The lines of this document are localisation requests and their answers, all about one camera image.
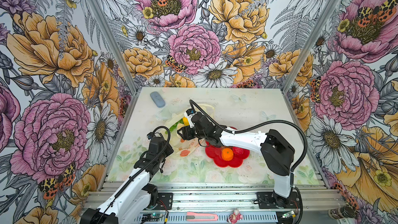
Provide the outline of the cream printed plastic bag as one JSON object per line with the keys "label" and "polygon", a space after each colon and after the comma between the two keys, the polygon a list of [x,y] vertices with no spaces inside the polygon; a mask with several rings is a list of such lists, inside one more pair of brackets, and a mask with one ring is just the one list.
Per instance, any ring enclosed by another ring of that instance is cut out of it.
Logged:
{"label": "cream printed plastic bag", "polygon": [[186,108],[171,107],[170,118],[165,123],[171,134],[170,145],[174,151],[173,156],[176,157],[187,157],[197,148],[208,146],[204,139],[196,136],[186,118],[186,111]]}

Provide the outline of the fake orange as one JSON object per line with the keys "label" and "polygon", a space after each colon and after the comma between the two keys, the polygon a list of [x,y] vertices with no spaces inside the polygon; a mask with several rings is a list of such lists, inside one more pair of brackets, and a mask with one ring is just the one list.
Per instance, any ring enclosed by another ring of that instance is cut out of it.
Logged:
{"label": "fake orange", "polygon": [[221,158],[224,161],[231,161],[234,158],[233,150],[229,147],[225,147],[221,150]]}

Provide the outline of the fake red apple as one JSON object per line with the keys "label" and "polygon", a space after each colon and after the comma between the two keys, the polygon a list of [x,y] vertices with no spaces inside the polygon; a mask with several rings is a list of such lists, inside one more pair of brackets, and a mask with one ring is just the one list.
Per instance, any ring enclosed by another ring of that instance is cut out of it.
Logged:
{"label": "fake red apple", "polygon": [[232,147],[235,156],[241,156],[245,153],[245,150],[239,147]]}

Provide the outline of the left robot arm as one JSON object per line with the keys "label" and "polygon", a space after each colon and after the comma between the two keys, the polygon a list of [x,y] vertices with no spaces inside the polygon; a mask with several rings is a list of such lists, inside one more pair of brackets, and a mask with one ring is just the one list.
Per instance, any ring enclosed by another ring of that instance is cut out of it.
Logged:
{"label": "left robot arm", "polygon": [[150,140],[147,152],[136,162],[129,178],[96,209],[88,208],[81,224],[131,224],[147,208],[158,204],[158,188],[150,183],[161,164],[173,153],[162,136]]}

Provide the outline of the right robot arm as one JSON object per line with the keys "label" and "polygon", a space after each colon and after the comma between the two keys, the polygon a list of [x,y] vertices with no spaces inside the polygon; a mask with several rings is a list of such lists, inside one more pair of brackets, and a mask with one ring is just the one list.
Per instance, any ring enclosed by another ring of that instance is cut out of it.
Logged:
{"label": "right robot arm", "polygon": [[239,168],[250,154],[261,155],[274,174],[274,190],[265,201],[279,208],[290,203],[293,188],[291,166],[295,150],[278,131],[239,132],[197,112],[186,117],[184,127],[178,129],[177,134],[185,141],[204,141],[207,157],[220,168]]}

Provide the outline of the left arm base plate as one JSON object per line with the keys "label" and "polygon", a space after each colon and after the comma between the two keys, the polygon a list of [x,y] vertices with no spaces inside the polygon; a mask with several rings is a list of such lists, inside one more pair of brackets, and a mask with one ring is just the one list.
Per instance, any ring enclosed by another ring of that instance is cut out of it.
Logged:
{"label": "left arm base plate", "polygon": [[167,209],[168,211],[170,211],[173,206],[173,197],[174,197],[173,193],[167,193],[167,192],[158,193],[158,201],[154,210],[164,211],[165,209]]}

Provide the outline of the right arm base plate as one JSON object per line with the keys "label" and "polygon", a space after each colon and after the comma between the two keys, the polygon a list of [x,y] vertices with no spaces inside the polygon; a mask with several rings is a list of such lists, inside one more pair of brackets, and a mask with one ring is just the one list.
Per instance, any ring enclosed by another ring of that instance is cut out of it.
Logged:
{"label": "right arm base plate", "polygon": [[302,206],[302,198],[296,191],[290,193],[288,198],[281,197],[274,192],[257,192],[254,204],[260,209],[298,209]]}

